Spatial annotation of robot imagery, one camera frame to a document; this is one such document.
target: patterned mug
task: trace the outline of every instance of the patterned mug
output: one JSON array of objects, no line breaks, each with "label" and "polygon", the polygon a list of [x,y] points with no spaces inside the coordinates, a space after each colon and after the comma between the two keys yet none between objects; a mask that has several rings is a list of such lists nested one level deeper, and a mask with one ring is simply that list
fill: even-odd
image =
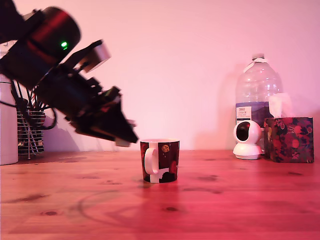
[{"label": "patterned mug", "polygon": [[141,140],[140,149],[144,181],[159,184],[177,180],[179,140],[170,138]]}]

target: camera lens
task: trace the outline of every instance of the camera lens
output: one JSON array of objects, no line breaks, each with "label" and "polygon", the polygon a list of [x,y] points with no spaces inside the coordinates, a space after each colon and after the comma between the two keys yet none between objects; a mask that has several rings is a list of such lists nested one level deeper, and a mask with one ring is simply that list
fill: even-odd
[{"label": "camera lens", "polygon": [[241,122],[236,128],[236,137],[240,141],[245,141],[249,137],[249,127],[250,123],[247,121]]}]

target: bottle cap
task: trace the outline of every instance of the bottle cap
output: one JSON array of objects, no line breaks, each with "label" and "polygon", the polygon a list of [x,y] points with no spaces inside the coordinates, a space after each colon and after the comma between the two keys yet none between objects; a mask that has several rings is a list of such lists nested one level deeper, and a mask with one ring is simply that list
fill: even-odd
[{"label": "bottle cap", "polygon": [[252,55],[252,61],[255,59],[264,59],[265,58],[265,54],[264,53],[255,53]]}]

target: tissue box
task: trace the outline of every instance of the tissue box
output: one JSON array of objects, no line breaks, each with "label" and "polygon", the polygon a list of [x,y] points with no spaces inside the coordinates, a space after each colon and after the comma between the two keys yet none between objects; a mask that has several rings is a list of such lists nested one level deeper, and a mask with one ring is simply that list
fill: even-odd
[{"label": "tissue box", "polygon": [[277,163],[313,163],[312,117],[266,118],[264,156]]}]

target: pink wall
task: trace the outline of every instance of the pink wall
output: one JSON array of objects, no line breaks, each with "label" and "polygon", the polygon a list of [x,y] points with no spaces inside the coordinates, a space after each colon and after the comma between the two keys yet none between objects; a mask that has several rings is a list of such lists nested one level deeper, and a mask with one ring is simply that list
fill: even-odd
[{"label": "pink wall", "polygon": [[[122,89],[124,113],[136,120],[141,139],[179,138],[182,149],[232,149],[237,77],[253,53],[264,52],[296,113],[314,117],[320,143],[318,0],[15,2],[22,14],[52,5],[67,10],[82,31],[75,50],[105,40],[112,58],[87,77]],[[73,133],[63,116],[45,133],[45,147],[115,149],[112,142]]]}]

